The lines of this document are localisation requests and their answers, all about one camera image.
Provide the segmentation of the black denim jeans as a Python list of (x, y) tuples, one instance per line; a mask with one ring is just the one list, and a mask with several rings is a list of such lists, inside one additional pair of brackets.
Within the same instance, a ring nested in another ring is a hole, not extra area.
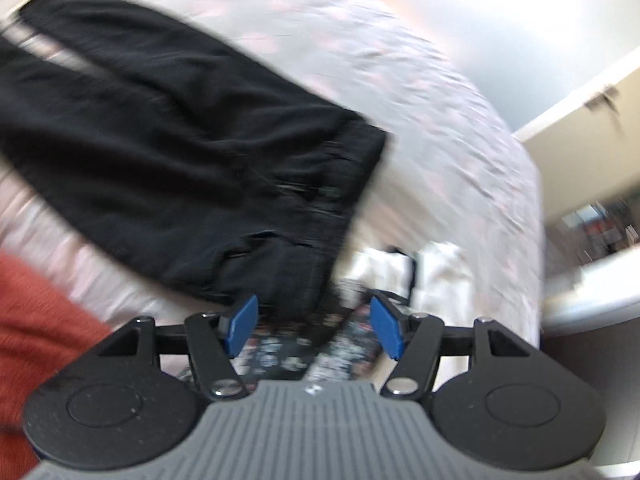
[(122, 0), (30, 0), (89, 63), (1, 45), (1, 151), (76, 230), (147, 278), (274, 318), (318, 305), (384, 131), (228, 44)]

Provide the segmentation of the floral dark garment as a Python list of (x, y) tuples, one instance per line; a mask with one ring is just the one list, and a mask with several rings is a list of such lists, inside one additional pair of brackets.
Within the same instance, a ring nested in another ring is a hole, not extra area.
[(269, 380), (344, 382), (370, 376), (382, 353), (370, 325), (371, 289), (352, 280), (332, 285), (302, 320), (260, 321), (232, 366), (247, 388)]

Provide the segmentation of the white hooded sweatshirt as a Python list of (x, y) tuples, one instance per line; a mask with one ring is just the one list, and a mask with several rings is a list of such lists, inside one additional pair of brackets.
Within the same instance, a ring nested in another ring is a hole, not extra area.
[(337, 285), (350, 306), (367, 292), (382, 290), (398, 298), (407, 313), (428, 313), (453, 326), (473, 324), (473, 273), (463, 249), (449, 242), (429, 242), (411, 256), (364, 248)]

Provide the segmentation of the polka dot bed sheet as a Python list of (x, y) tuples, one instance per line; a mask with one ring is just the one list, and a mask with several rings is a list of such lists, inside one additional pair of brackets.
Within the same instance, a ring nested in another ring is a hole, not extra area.
[[(18, 24), (28, 0), (1, 0), (1, 29), (20, 47), (79, 67)], [(131, 0), (221, 36), (273, 70), (386, 130), (387, 152), (334, 270), (364, 248), (413, 255), (429, 242), (463, 249), (474, 318), (539, 344), (539, 174), (474, 84), (380, 0)], [(137, 314), (181, 322), (204, 304), (153, 285), (70, 228), (1, 159), (1, 250), (103, 322)]]

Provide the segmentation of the red knit sleeve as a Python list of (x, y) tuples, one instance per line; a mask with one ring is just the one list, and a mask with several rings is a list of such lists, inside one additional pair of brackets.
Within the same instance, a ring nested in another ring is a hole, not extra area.
[(1, 255), (1, 477), (37, 459), (22, 429), (28, 396), (111, 333), (19, 258)]

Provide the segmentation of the cream bedroom door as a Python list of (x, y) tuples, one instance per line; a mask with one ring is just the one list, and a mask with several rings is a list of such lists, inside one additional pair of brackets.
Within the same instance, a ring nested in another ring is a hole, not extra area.
[[(617, 132), (606, 108), (594, 113), (584, 103), (610, 85), (624, 132)], [(588, 204), (639, 183), (639, 69), (624, 70), (597, 90), (555, 104), (514, 133), (541, 177), (542, 218), (550, 224)]]

